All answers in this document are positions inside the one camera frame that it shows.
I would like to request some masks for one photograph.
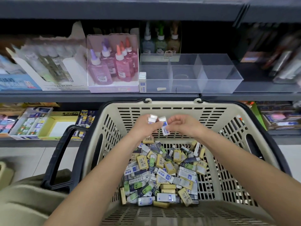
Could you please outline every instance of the shopping basket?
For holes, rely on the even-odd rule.
[[[72,133],[79,129],[70,126],[60,140],[47,168],[43,186],[70,191],[85,177],[106,154],[133,127],[140,115],[156,114],[169,118],[175,114],[189,114],[206,127],[228,138],[234,144],[249,151],[276,168],[291,175],[280,149],[263,129],[250,109],[239,102],[152,101],[109,102],[103,105],[93,125],[83,139],[72,170],[71,180],[53,185],[59,162]],[[153,133],[165,149],[173,144],[177,148],[189,147],[192,139],[179,133],[163,136],[162,131]],[[121,205],[119,188],[109,205],[102,225],[270,225],[273,219],[258,205],[249,193],[210,153],[205,152],[207,174],[198,175],[198,198],[200,204],[186,208],[171,205],[168,209],[154,206],[138,207]]]

